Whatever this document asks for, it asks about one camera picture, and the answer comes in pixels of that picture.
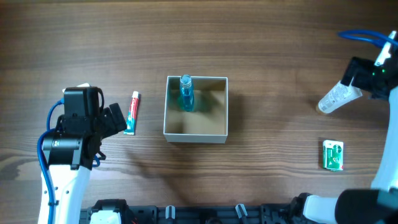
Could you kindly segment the white lotion tube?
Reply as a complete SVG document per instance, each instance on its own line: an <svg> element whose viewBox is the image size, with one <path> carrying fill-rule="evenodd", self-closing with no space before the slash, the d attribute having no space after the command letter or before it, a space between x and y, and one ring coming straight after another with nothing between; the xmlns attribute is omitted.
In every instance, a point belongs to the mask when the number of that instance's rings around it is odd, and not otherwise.
<svg viewBox="0 0 398 224"><path fill-rule="evenodd" d="M356 100L363 94L359 88L349 84L341 84L339 81L317 104L316 110L323 114L330 114L343 105Z"/></svg>

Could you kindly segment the green white soap box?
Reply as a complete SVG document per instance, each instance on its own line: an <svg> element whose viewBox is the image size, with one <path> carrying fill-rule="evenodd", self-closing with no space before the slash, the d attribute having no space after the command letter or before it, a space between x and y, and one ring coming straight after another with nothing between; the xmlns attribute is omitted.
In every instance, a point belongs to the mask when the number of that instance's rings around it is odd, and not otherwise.
<svg viewBox="0 0 398 224"><path fill-rule="evenodd" d="M322 148L323 168L333 172L342 171L344 143L327 139L323 141Z"/></svg>

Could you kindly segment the blue mouthwash bottle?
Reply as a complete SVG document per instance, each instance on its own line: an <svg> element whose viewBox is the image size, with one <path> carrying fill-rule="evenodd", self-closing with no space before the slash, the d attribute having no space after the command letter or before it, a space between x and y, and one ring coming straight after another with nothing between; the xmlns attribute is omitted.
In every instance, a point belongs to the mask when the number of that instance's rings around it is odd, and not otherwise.
<svg viewBox="0 0 398 224"><path fill-rule="evenodd" d="M193 80L190 75L182 75L180 77L180 96L182 99L182 108L188 112L193 111L195 98Z"/></svg>

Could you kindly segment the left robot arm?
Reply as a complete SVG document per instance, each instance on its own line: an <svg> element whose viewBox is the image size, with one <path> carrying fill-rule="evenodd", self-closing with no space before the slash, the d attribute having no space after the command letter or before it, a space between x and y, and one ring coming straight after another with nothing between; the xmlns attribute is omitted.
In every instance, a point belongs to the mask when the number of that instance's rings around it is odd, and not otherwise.
<svg viewBox="0 0 398 224"><path fill-rule="evenodd" d="M54 128L46 125L37 142L42 171L38 222L78 223L90 173L106 158L100 150L103 139L127 126L119 105L105 106L96 86L66 88L56 104L64 112Z"/></svg>

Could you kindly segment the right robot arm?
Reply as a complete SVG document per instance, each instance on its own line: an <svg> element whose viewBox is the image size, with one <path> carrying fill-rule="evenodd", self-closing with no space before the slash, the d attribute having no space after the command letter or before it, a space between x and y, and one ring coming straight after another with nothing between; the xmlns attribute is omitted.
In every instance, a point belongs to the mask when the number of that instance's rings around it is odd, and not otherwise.
<svg viewBox="0 0 398 224"><path fill-rule="evenodd" d="M389 103L381 163L370 189L344 190L337 198L302 193L286 206L290 223L397 223L397 58L353 57L339 84Z"/></svg>

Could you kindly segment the red teal toothpaste tube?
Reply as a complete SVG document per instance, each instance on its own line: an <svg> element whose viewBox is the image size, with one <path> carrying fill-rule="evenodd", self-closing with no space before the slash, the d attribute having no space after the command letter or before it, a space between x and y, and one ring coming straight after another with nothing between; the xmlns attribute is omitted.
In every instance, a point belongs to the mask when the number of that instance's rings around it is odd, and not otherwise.
<svg viewBox="0 0 398 224"><path fill-rule="evenodd" d="M127 114L127 120L126 120L127 128L124 130L124 134L126 135L135 135L138 106L139 106L139 92L134 91L131 98L129 112Z"/></svg>

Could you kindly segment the white cardboard box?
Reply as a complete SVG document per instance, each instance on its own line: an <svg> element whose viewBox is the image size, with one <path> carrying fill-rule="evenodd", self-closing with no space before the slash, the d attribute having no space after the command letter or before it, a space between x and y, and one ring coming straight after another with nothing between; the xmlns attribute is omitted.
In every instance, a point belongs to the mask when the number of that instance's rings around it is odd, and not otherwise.
<svg viewBox="0 0 398 224"><path fill-rule="evenodd" d="M180 77L168 76L163 134L167 142L224 144L228 138L228 79L193 77L194 109L185 111Z"/></svg>

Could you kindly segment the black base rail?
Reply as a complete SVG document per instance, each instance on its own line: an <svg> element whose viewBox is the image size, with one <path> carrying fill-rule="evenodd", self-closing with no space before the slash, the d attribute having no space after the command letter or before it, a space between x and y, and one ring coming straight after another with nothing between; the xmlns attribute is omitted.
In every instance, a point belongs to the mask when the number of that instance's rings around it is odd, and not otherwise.
<svg viewBox="0 0 398 224"><path fill-rule="evenodd" d="M122 199L99 200L81 210L80 223L311 223L300 214L300 203L246 206L129 206Z"/></svg>

